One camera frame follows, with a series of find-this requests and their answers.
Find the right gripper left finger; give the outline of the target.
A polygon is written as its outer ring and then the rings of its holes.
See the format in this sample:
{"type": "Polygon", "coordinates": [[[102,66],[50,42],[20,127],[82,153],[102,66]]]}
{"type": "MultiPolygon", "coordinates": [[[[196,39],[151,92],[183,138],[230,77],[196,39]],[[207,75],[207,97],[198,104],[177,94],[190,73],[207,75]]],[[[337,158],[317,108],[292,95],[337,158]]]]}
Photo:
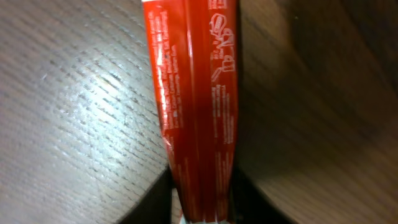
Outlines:
{"type": "Polygon", "coordinates": [[[171,224],[173,180],[169,168],[161,173],[140,201],[117,224],[171,224]]]}

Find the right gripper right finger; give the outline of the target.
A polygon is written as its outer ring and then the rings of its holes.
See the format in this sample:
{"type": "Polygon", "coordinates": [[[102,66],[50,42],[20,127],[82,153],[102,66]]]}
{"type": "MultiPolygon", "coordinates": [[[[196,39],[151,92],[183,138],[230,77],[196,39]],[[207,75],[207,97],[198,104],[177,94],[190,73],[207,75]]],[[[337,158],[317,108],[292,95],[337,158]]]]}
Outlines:
{"type": "Polygon", "coordinates": [[[238,167],[231,179],[231,209],[237,224],[294,224],[291,218],[260,193],[249,177],[238,167]]]}

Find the red stick packet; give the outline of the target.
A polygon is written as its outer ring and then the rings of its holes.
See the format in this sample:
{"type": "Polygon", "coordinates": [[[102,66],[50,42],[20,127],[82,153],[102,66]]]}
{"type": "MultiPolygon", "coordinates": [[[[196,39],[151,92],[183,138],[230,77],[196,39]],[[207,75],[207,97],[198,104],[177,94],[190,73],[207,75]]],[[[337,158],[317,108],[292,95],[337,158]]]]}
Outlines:
{"type": "Polygon", "coordinates": [[[144,1],[160,130],[183,223],[232,223],[236,0],[144,1]]]}

